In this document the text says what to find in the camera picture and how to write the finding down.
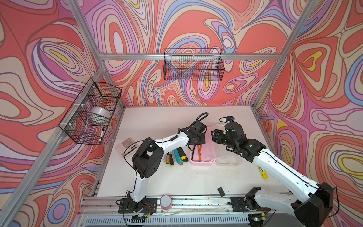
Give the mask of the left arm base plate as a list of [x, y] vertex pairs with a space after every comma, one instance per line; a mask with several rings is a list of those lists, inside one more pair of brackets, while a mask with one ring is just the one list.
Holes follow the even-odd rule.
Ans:
[[115, 203], [119, 206], [120, 214], [153, 214], [157, 211], [157, 198], [146, 197], [140, 202], [134, 202], [131, 198], [122, 198]]

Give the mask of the orange pencil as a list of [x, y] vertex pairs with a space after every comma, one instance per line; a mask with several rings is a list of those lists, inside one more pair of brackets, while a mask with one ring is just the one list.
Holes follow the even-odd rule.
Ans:
[[201, 162], [201, 150], [202, 150], [202, 145], [198, 145], [198, 158], [199, 158], [199, 162]]

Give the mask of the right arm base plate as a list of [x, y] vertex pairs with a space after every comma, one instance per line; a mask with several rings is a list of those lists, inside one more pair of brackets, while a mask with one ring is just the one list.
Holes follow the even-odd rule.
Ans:
[[228, 205], [232, 206], [233, 212], [263, 212], [269, 213], [271, 208], [263, 208], [256, 202], [249, 202], [245, 197], [231, 197]]

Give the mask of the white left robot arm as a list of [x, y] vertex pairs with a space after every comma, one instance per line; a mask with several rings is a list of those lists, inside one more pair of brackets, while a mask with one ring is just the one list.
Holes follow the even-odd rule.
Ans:
[[149, 137], [143, 140], [131, 159], [132, 167], [136, 171], [136, 182], [129, 197], [134, 203], [139, 203], [146, 197], [149, 178], [158, 170], [165, 153], [182, 147], [195, 148], [206, 143], [207, 126], [202, 120], [208, 115], [207, 112], [202, 113], [191, 125], [178, 129], [176, 134], [169, 137], [159, 140]]

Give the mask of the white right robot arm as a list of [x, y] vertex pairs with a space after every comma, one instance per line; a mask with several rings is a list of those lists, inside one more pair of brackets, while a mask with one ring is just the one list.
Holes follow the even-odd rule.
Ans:
[[333, 209], [334, 188], [309, 179], [280, 160], [258, 140], [248, 139], [234, 117], [222, 117], [219, 122], [224, 124], [224, 130], [211, 132], [213, 142], [225, 145], [227, 151], [266, 170], [292, 193], [288, 196], [255, 186], [245, 196], [245, 208], [251, 211], [270, 208], [296, 217], [306, 227], [322, 226]]

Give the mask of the pink plastic tool box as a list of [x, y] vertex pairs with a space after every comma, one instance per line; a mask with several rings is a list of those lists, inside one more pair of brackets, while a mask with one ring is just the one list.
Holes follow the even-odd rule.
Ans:
[[193, 161], [191, 161], [192, 152], [190, 152], [190, 162], [194, 166], [240, 166], [243, 160], [236, 154], [226, 150], [225, 145], [217, 144], [212, 141], [211, 129], [205, 134], [206, 143], [202, 144], [201, 162], [198, 158], [198, 149], [196, 148]]

